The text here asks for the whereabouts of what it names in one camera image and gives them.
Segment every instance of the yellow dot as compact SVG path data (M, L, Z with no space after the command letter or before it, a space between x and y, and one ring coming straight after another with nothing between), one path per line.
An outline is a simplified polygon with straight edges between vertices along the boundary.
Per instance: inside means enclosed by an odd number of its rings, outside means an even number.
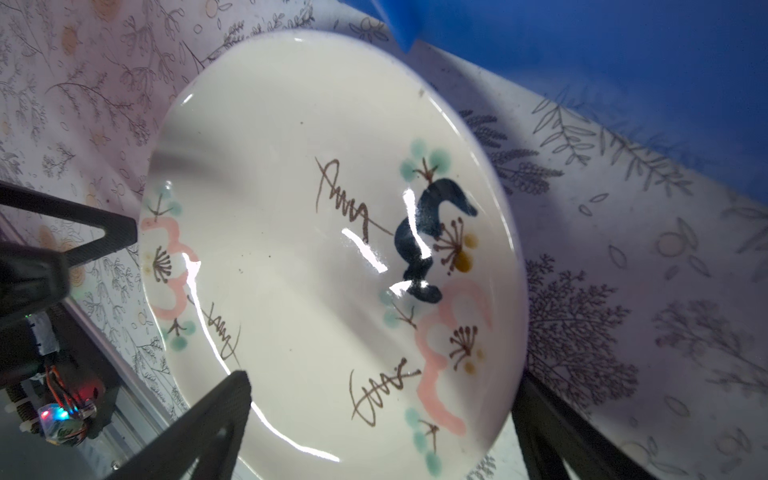
M462 250L456 255L456 261L453 264L459 272L467 273L472 270L472 255Z
M467 233L464 235L464 246L467 248L477 248L478 247L478 236L474 233Z

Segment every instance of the handwritten signature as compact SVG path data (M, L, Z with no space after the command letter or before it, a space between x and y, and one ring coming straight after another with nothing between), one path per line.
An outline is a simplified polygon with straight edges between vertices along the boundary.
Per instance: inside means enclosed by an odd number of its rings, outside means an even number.
M341 209L342 215L349 215L349 222L352 223L355 220L357 220L357 217L362 217L362 241L365 244L368 244L368 224L370 223L374 227L378 228L384 233L387 233L389 235L392 235L392 232L387 230L386 228L382 227L375 221L371 220L370 217L368 217L368 207L364 202L360 202L360 205L355 208L355 199L347 200L346 199L346 190L342 190L341 187L336 186L336 181L339 178L339 167L340 163L337 159L333 159L330 162L326 164L324 167L320 164L320 162L315 158L315 162L317 163L317 167L320 169L320 174L322 177L320 178L320 186L317 189L317 198L315 199L315 212L317 212L317 207L320 202L320 195L323 193L323 185L328 184L328 186L331 189L331 193L328 196L328 199L331 200L334 197L336 198L336 209ZM331 167L336 167L336 172L333 174L333 179L328 174L328 170Z
M189 300L190 303L194 305L194 300L192 300L191 296L187 295L187 300ZM232 357L235 359L235 362L239 366L240 361L237 359L237 355L235 355L235 349L237 348L237 344L240 341L240 330L242 329L242 326L237 326L237 336L235 337L235 343L232 344L232 336L227 333L227 322L221 319L221 315L214 318L214 302L210 303L210 312L206 313L204 310L200 310L203 312L203 316L205 317L208 326L216 327L216 334L222 341L221 350L219 350L219 356L221 359L226 361Z
M407 362L408 360L405 358L400 360L400 364L395 368L395 376L388 376L385 373L381 373L379 375L381 378L381 383L376 383L374 379L368 379L372 388L368 390L366 387L360 387L362 389L362 397L360 397L359 400L355 400L355 395L352 391L352 374L355 371L353 370L349 373L349 397L352 399L353 405L352 419L354 419L355 415L357 415L368 425L372 427L376 426L376 407L379 407L380 409L384 407L384 399L382 398L382 393L384 393L384 395L389 395L391 392L389 389L390 386L396 390L402 390L403 379L422 374L422 371L418 369L410 373L403 373L402 367L405 366ZM369 416L363 415L363 412L360 412L360 406L364 402L368 402L368 408L371 410Z

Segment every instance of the dark blue brushstroke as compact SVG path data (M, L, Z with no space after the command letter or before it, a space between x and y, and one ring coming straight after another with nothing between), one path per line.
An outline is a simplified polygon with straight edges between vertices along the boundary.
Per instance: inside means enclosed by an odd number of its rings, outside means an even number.
M462 188L448 178L441 178L429 185L416 205L416 231L430 237L440 236L439 207L444 201L451 202L470 217L477 217L478 211L469 204ZM395 231L395 248L397 253L408 262L408 268L402 275L403 280L410 280L411 286L406 290L415 298L427 303L437 303L442 299L442 292L434 285L422 285L427 272L432 268L432 257L422 258L422 250L416 243L411 227L406 217Z

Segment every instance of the patterned paper backdrop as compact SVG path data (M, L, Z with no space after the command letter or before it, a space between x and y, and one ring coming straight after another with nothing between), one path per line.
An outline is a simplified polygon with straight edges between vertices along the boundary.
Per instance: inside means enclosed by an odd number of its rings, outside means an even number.
M137 217L176 95L233 45L285 28L390 51L461 112L520 230L538 378L659 478L765 475L768 207L676 166L665 154L681 146L663 132L648 150L601 126L632 119L599 92L565 90L555 103L428 45L402 55L385 25L334 0L0 0L0 179ZM2 213L32 245L94 238ZM181 414L136 246L74 269L71 283ZM527 478L511 423L467 478Z

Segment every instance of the green leaf dot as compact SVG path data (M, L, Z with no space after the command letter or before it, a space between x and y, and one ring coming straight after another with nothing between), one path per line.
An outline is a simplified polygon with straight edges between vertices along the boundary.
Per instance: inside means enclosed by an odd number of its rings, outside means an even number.
M413 445L416 445L416 450L418 450L419 453L424 453L427 449L427 435L424 435L421 432L414 433Z
M407 409L406 410L406 423L410 425L411 428L416 428L419 426L419 420L421 419L421 416L419 415L419 411L416 409Z
M391 290L382 290L379 293L379 301L387 306L392 305L392 291Z
M447 151L437 148L429 154L429 168L435 168L437 174L445 174L451 167L451 156Z
M400 325L399 320L397 320L397 313L394 310L387 310L384 313L384 324L391 329L397 328Z
M427 453L426 460L429 474L433 477L439 477L442 472L442 462L440 462L440 458L434 452L429 452Z
M170 341L170 347L175 352L180 352L187 346L187 339L182 336L177 336Z
M427 143L421 138L415 139L411 142L411 155L416 160L421 160L427 155Z
M412 182L416 178L416 164L411 160L405 160L400 164L400 175L406 182Z

